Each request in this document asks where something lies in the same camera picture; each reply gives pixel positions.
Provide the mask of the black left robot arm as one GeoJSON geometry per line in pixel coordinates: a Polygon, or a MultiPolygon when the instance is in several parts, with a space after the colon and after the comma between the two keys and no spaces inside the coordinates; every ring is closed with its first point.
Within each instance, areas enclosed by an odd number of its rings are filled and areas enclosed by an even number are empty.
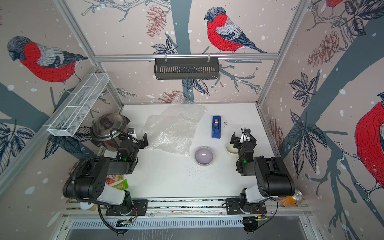
{"type": "Polygon", "coordinates": [[[79,202],[131,208],[130,193],[107,184],[109,175],[132,174],[138,163],[138,152],[149,146],[147,134],[141,140],[119,129],[110,130],[110,137],[117,144],[117,157],[93,157],[80,160],[63,187],[63,196],[79,202]],[[113,132],[124,136],[117,144],[113,132]]]}

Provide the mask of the lavender ceramic bowl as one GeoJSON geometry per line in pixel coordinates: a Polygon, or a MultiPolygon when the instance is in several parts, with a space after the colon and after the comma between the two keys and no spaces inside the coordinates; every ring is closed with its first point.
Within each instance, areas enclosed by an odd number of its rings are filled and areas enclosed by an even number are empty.
{"type": "Polygon", "coordinates": [[[200,147],[195,152],[195,161],[201,166],[208,166],[214,160],[214,153],[208,147],[200,147]]]}

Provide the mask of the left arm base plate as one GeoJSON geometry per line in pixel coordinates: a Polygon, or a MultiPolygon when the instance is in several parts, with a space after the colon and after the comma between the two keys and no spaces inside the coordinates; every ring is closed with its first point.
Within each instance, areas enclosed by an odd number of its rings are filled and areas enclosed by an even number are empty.
{"type": "Polygon", "coordinates": [[[148,200],[134,199],[124,201],[121,205],[111,205],[107,207],[106,216],[123,217],[123,216],[145,216],[148,207],[148,200]]]}

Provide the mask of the blue tape dispenser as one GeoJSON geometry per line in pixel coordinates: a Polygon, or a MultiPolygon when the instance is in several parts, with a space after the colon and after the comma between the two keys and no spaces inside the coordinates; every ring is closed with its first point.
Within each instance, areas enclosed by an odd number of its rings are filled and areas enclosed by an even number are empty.
{"type": "Polygon", "coordinates": [[[220,116],[213,116],[212,138],[213,139],[220,139],[221,138],[221,117],[220,116]]]}

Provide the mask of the bubble wrap sheet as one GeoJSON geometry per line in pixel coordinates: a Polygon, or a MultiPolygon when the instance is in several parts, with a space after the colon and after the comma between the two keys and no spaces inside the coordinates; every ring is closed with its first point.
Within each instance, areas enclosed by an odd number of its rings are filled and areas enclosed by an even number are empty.
{"type": "Polygon", "coordinates": [[[143,128],[149,142],[147,149],[188,157],[197,126],[206,112],[206,107],[177,94],[160,115],[148,117],[143,128]]]}

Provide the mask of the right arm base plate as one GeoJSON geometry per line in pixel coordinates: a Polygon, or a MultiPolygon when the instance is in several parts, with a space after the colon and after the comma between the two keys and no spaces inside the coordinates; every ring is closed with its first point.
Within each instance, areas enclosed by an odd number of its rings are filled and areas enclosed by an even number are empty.
{"type": "Polygon", "coordinates": [[[248,203],[240,198],[225,199],[222,205],[228,215],[266,215],[267,210],[263,203],[248,203]]]}

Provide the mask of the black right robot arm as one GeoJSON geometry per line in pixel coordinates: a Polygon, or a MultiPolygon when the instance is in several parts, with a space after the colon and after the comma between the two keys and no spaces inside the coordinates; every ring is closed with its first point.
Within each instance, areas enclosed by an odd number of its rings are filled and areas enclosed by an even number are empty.
{"type": "Polygon", "coordinates": [[[236,171],[243,177],[255,177],[256,185],[245,188],[240,193],[242,209],[260,204],[272,197],[293,196],[296,191],[294,181],[282,158],[255,157],[257,140],[250,129],[242,129],[242,136],[231,136],[230,144],[238,151],[236,171]]]}

